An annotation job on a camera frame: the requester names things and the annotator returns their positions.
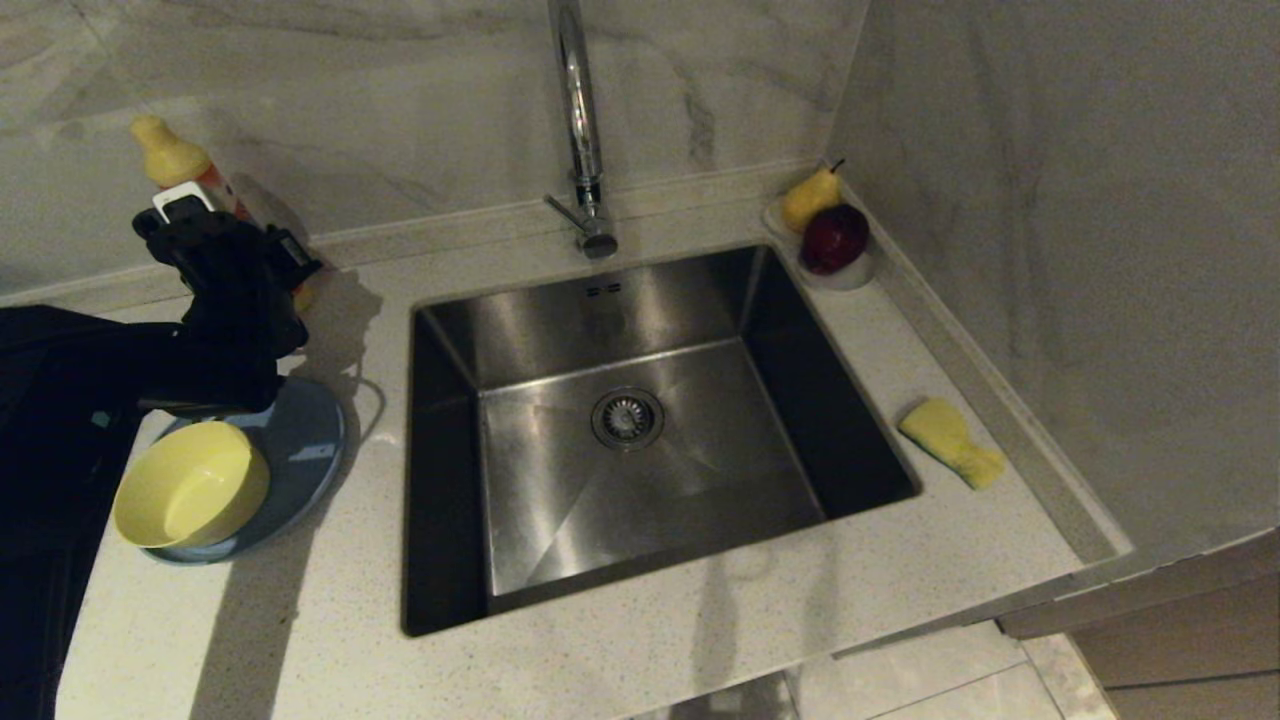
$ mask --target faucet spout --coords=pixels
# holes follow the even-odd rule
[[[581,217],[573,217],[566,208],[554,204],[558,211],[579,228],[579,249],[590,259],[607,258],[617,252],[613,223],[608,219],[600,176],[600,140],[595,127],[595,101],[591,97],[591,68],[586,60],[586,41],[582,36],[582,10],[577,0],[547,0],[550,14],[556,60],[559,67],[561,99],[568,126],[570,151],[573,156],[573,187]]]

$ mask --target kitchen sink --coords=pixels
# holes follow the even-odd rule
[[[916,495],[765,246],[420,307],[404,630]]]

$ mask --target pear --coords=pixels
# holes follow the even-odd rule
[[[808,179],[782,196],[782,223],[794,233],[803,233],[809,220],[818,213],[840,205],[840,177],[836,170],[841,160],[828,168],[819,168]]]

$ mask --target yellow bowl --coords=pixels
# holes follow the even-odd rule
[[[224,541],[257,512],[269,475],[262,454],[236,425],[187,425],[147,448],[120,480],[115,529],[140,547]]]

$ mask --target drain strainer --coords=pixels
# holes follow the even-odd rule
[[[662,404],[653,395],[623,387],[609,392],[591,411],[595,437],[614,450],[640,450],[662,433]]]

